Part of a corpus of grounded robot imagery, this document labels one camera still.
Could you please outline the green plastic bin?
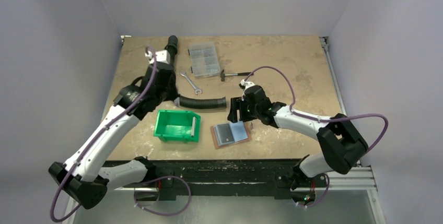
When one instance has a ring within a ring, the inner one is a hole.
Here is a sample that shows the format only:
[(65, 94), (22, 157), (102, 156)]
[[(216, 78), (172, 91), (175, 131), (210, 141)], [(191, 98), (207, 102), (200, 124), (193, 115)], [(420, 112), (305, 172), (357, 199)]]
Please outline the green plastic bin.
[[(196, 117), (195, 136), (191, 137), (192, 119)], [(201, 116), (192, 111), (159, 110), (153, 136), (163, 142), (198, 143)]]

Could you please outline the silver credit card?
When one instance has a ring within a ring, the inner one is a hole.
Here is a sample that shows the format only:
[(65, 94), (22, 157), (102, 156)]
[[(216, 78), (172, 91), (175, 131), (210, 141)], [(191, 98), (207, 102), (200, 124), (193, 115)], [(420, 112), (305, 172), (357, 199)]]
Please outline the silver credit card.
[(190, 133), (191, 137), (195, 136), (195, 128), (196, 128), (196, 117), (193, 117), (192, 126), (191, 126), (191, 133)]

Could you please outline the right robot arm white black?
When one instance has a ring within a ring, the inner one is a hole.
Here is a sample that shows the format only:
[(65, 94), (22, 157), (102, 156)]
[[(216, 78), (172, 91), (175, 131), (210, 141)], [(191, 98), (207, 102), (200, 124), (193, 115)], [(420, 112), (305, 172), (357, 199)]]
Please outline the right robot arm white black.
[(264, 125), (288, 129), (318, 141), (321, 152), (303, 158), (295, 166), (293, 178), (301, 186), (321, 173), (347, 174), (369, 149), (344, 114), (319, 116), (291, 109), (285, 103), (272, 102), (258, 85), (245, 88), (240, 97), (231, 98), (227, 119), (232, 123), (259, 120)]

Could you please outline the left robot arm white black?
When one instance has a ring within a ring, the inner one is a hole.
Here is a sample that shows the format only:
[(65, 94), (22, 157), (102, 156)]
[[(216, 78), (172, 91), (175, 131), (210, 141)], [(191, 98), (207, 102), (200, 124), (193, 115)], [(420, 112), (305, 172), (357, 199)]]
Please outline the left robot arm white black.
[(113, 178), (102, 166), (118, 143), (148, 113), (164, 101), (178, 97), (171, 64), (150, 64), (140, 85), (123, 87), (93, 135), (65, 162), (54, 162), (48, 172), (59, 188), (85, 209), (95, 207), (110, 189)]

